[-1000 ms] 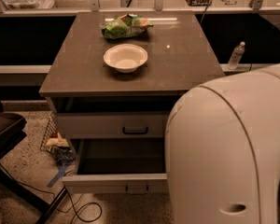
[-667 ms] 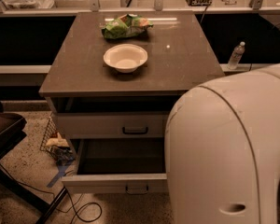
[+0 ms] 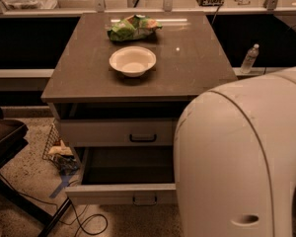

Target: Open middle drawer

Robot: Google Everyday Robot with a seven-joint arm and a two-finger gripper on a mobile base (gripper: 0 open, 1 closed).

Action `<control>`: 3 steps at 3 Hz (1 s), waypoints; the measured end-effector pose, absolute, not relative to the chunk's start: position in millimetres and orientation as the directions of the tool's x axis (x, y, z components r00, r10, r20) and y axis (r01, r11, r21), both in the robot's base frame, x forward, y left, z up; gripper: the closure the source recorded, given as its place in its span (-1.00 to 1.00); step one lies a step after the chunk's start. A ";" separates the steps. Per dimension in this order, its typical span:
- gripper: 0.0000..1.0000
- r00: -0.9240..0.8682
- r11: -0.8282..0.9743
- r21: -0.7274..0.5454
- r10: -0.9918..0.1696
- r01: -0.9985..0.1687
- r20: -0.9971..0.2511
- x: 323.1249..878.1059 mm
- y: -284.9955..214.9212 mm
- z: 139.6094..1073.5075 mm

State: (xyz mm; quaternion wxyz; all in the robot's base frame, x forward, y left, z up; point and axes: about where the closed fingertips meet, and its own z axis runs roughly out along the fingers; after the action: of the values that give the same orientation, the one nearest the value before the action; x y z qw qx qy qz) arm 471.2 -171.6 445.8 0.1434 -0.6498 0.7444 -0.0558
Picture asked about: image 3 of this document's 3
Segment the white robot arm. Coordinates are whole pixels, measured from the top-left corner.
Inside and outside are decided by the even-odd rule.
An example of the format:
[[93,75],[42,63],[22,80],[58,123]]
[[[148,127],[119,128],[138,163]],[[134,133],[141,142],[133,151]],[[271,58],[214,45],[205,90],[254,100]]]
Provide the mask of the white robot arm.
[[185,237],[293,237],[296,67],[195,98],[174,168]]

